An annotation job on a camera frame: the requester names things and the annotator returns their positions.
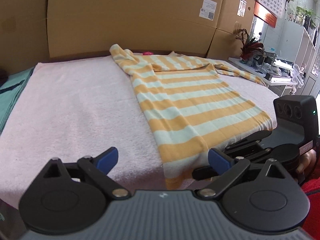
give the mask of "white table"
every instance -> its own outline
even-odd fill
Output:
[[[294,81],[290,81],[290,82],[269,81],[264,78],[266,76],[266,74],[261,74],[259,72],[256,72],[254,68],[249,67],[246,64],[241,63],[240,59],[230,57],[229,61],[231,63],[233,63],[233,66],[237,67],[238,69],[247,71],[247,72],[261,78],[263,80],[263,82],[266,84],[267,88],[269,88],[271,91],[276,93],[278,96],[288,95],[291,91],[291,87],[288,87],[288,86],[297,84]]]

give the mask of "white sticker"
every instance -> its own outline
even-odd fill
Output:
[[[215,13],[217,7],[217,3],[211,0],[203,0],[202,8],[206,11],[210,11]]]
[[[245,0],[240,0],[237,15],[240,17],[244,17],[246,7],[247,7],[247,2]]]
[[[313,146],[313,141],[308,142],[307,144],[305,144],[304,146],[301,146],[299,148],[300,150],[300,155],[306,153],[307,151],[311,150]]]
[[[212,21],[213,17],[214,17],[214,13],[201,8],[199,16],[202,17],[202,18],[206,18],[206,19],[209,19],[209,20]]]

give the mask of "cardboard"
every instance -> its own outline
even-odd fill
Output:
[[[207,58],[227,61],[229,57],[240,58],[242,42],[236,35],[217,29],[207,55]]]
[[[49,60],[47,0],[0,0],[0,68],[9,74]]]
[[[204,0],[49,0],[51,58],[123,48],[207,53],[218,23],[199,16]]]
[[[255,0],[223,0],[217,28],[229,33],[236,33],[239,29],[249,32],[254,5]]]

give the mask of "green fabric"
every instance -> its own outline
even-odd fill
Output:
[[[20,94],[28,83],[30,76],[32,75],[34,67],[25,71],[19,72],[14,75],[10,75],[6,83],[0,87],[0,134],[2,133],[5,123],[7,122],[9,115],[17,102]],[[1,90],[21,84],[15,87],[13,90],[1,93]]]

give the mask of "screw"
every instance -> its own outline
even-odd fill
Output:
[[[210,188],[204,188],[199,191],[199,195],[202,197],[213,197],[216,195],[216,192]]]
[[[112,191],[112,194],[115,197],[126,197],[129,194],[129,191],[124,188],[117,188]]]

